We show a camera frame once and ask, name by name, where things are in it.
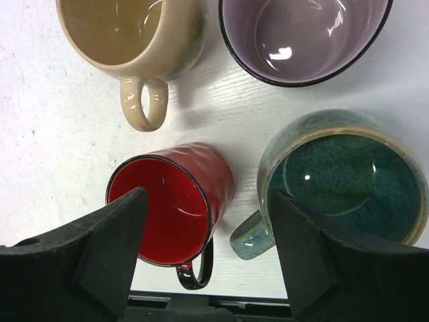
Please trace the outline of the red mug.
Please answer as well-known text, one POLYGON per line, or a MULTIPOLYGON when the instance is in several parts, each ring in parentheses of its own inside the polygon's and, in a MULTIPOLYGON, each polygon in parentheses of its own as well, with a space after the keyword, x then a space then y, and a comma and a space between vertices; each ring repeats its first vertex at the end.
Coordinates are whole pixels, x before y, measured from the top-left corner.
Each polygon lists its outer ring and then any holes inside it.
POLYGON ((112 203, 136 187, 147 192, 138 258, 174 267, 187 290, 204 288, 212 276, 213 235, 235 192, 227 161, 200 142, 134 156, 112 173, 105 201, 112 203))

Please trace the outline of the cream mug with blue drips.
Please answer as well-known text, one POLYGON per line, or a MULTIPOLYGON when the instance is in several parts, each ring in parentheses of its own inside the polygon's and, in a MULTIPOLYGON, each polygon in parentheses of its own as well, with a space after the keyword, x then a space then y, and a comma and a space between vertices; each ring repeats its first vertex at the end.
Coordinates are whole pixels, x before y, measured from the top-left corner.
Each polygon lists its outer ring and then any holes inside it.
POLYGON ((166 118, 168 82, 188 72, 207 35, 206 1, 61 0, 62 30, 82 58, 120 81, 121 107, 137 131, 166 118))

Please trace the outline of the lavender mug with black handle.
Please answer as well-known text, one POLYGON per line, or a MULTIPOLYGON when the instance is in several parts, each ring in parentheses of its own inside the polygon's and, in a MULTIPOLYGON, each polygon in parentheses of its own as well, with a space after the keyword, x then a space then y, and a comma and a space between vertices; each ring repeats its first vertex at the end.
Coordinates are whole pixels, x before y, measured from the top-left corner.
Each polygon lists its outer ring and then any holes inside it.
POLYGON ((219 23, 235 62, 278 87, 308 87, 335 77, 368 51, 392 1, 219 1, 219 23))

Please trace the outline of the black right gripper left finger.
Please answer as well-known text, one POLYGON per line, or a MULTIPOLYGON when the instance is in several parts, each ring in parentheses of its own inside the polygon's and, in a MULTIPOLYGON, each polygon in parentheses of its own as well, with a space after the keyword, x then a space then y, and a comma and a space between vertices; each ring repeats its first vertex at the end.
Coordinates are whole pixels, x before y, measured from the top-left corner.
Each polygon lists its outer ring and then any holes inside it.
POLYGON ((46 233, 1 246, 2 321, 120 321, 147 216, 138 187, 46 233))

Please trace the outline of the teal green mug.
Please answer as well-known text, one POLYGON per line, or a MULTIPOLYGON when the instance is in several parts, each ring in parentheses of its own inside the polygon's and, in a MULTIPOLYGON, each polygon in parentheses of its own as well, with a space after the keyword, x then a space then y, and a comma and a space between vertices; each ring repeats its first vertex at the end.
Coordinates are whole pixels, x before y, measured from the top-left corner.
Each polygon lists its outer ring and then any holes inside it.
POLYGON ((231 234, 250 260, 274 247, 271 193, 365 233, 414 245, 428 221, 428 181, 420 161, 384 121, 329 109, 301 116, 267 145, 257 171, 259 208, 231 234))

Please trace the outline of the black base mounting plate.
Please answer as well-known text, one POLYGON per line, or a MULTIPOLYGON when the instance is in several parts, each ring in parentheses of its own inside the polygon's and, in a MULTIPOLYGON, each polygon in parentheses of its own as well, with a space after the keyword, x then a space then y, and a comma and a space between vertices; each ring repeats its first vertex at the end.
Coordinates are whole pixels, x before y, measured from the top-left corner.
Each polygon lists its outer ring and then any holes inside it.
POLYGON ((292 321, 285 299, 132 291, 124 321, 292 321))

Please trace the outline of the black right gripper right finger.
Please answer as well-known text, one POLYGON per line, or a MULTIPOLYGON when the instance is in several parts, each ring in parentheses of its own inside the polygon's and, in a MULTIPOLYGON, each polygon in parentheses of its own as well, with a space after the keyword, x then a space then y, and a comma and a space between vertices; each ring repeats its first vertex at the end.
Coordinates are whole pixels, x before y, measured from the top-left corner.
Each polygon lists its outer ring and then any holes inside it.
POLYGON ((428 250, 375 237, 279 190, 269 218, 295 321, 427 321, 428 250))

